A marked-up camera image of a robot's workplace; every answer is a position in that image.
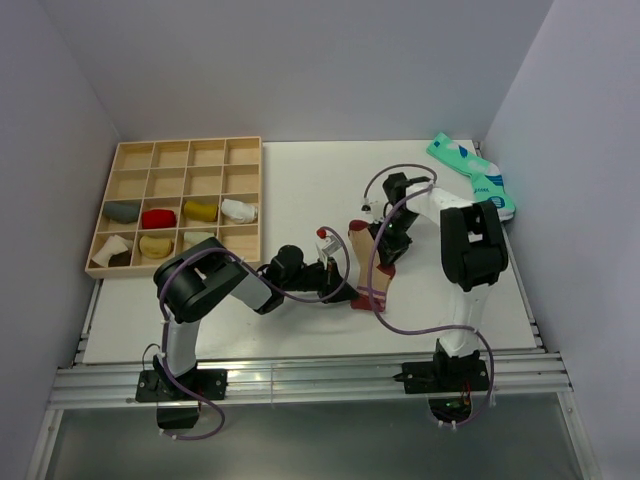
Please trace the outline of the tan maroon striped sock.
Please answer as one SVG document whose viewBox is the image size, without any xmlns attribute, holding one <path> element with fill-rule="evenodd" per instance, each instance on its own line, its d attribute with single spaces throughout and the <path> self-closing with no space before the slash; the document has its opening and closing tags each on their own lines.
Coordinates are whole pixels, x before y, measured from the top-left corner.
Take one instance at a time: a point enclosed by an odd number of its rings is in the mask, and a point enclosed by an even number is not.
<svg viewBox="0 0 640 480">
<path fill-rule="evenodd" d="M 374 236 L 364 220 L 352 220 L 349 223 L 348 238 L 360 269 L 355 287 L 358 297 L 350 302 L 351 308 L 371 311 L 370 299 L 373 299 L 376 309 L 384 312 L 396 268 L 382 265 L 379 253 L 374 249 Z"/>
</svg>

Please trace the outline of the pale green ankle sock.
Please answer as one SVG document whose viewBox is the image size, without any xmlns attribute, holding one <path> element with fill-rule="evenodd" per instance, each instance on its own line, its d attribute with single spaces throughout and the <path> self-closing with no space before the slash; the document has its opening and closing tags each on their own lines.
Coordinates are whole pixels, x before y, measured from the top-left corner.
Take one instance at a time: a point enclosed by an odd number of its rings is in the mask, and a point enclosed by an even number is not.
<svg viewBox="0 0 640 480">
<path fill-rule="evenodd" d="M 190 245 L 197 245 L 207 239 L 215 238 L 216 235 L 207 231 L 186 231 L 183 234 L 183 241 Z"/>
</svg>

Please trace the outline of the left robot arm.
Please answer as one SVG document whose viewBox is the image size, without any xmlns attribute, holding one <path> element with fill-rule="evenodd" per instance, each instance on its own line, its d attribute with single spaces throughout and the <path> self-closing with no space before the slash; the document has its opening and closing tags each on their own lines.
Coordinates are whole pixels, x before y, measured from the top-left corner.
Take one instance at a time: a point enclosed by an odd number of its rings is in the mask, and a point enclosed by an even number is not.
<svg viewBox="0 0 640 480">
<path fill-rule="evenodd" d="M 159 388 L 172 399 L 191 394 L 200 321 L 229 296 L 259 315 L 299 292 L 316 293 L 315 303 L 358 299 L 357 290 L 340 274 L 331 256 L 344 247 L 341 240 L 332 238 L 329 251 L 307 264 L 299 247 L 285 245 L 269 263 L 253 269 L 210 237 L 162 264 L 153 276 L 165 321 Z"/>
</svg>

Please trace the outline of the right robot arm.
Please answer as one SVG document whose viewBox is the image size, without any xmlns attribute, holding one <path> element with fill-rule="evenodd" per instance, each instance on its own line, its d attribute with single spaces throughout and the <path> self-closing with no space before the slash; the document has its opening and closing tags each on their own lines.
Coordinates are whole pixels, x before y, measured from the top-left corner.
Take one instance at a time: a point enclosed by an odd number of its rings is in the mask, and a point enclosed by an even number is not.
<svg viewBox="0 0 640 480">
<path fill-rule="evenodd" d="M 439 227 L 442 270 L 452 284 L 448 320 L 436 343 L 446 357 L 433 365 L 435 383 L 452 390 L 468 374 L 462 359 L 479 349 L 479 328 L 490 289 L 509 260 L 498 210 L 490 200 L 472 202 L 435 185 L 426 176 L 393 173 L 383 182 L 391 210 L 369 226 L 383 267 L 408 250 L 409 228 L 419 217 Z"/>
</svg>

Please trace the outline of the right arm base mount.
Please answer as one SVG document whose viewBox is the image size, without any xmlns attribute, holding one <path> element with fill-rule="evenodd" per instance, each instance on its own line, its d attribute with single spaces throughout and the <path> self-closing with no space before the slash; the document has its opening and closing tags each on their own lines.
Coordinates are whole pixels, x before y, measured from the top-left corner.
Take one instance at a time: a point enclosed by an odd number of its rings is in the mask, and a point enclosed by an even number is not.
<svg viewBox="0 0 640 480">
<path fill-rule="evenodd" d="M 440 428 L 451 430 L 473 418 L 474 394 L 486 394 L 482 406 L 487 406 L 493 390 L 493 377 L 478 349 L 450 356 L 440 343 L 431 360 L 403 363 L 393 380 L 407 395 L 435 394 L 428 399 L 430 413 Z"/>
</svg>

